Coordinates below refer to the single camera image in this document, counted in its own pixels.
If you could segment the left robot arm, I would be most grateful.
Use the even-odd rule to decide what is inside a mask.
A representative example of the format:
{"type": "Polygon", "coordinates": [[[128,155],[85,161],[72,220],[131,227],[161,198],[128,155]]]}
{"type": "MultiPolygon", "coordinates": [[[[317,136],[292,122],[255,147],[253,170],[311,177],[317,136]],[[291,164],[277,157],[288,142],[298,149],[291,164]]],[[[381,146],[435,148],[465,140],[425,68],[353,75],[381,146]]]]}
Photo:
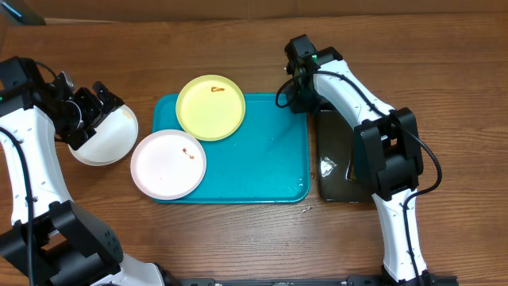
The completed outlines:
{"type": "Polygon", "coordinates": [[[46,81],[43,68],[18,56],[1,64],[1,145],[13,196],[2,257],[31,285],[176,285],[162,266],[125,254],[114,231],[73,201],[56,154],[63,142],[85,164],[119,161],[137,140],[135,114],[103,83],[79,88],[62,72],[46,81]]]}

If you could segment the white plate with orange stain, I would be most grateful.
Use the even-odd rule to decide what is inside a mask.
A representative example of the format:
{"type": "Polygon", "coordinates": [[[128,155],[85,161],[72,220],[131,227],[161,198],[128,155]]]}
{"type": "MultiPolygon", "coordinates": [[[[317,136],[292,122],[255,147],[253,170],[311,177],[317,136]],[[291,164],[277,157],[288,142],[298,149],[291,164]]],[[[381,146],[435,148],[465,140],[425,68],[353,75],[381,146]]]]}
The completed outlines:
{"type": "Polygon", "coordinates": [[[75,159],[91,166],[115,163],[125,157],[136,143],[139,124],[126,105],[109,114],[95,128],[96,134],[77,151],[68,147],[75,159]]]}

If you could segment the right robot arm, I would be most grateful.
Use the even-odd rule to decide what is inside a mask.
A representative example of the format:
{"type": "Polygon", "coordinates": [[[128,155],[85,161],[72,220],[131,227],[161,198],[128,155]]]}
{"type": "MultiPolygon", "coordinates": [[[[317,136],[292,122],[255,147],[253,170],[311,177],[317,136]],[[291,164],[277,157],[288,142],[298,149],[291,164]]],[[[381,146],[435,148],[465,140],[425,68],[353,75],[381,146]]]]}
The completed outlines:
{"type": "Polygon", "coordinates": [[[295,114],[332,106],[352,131],[350,173],[373,198],[383,235],[381,275],[374,285],[456,285],[454,276],[429,272],[416,216],[422,153],[439,161],[419,138],[414,113],[379,100],[350,71],[333,47],[317,50],[307,35],[286,45],[287,74],[280,90],[295,114]]]}

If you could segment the teal plastic tray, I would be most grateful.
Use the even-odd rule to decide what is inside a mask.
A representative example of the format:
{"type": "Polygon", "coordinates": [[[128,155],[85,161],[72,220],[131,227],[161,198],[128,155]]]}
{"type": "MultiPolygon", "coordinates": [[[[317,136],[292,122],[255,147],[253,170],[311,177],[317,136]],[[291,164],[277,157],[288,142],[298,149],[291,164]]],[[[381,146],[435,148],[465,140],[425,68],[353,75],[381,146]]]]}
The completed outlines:
{"type": "Polygon", "coordinates": [[[246,114],[235,133],[204,141],[202,182],[180,203],[297,203],[310,191],[307,117],[280,109],[283,95],[246,94],[246,114]]]}

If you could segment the yellow-green plate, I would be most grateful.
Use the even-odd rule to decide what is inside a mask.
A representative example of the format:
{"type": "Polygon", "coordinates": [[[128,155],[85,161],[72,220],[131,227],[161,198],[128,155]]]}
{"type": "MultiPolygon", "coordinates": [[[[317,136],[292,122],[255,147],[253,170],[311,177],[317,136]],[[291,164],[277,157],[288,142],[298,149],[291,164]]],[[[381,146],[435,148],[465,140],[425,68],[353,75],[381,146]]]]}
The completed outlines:
{"type": "Polygon", "coordinates": [[[201,141],[219,141],[235,133],[246,114],[241,89],[221,75],[202,75],[179,92],[175,112],[185,132],[201,141]]]}

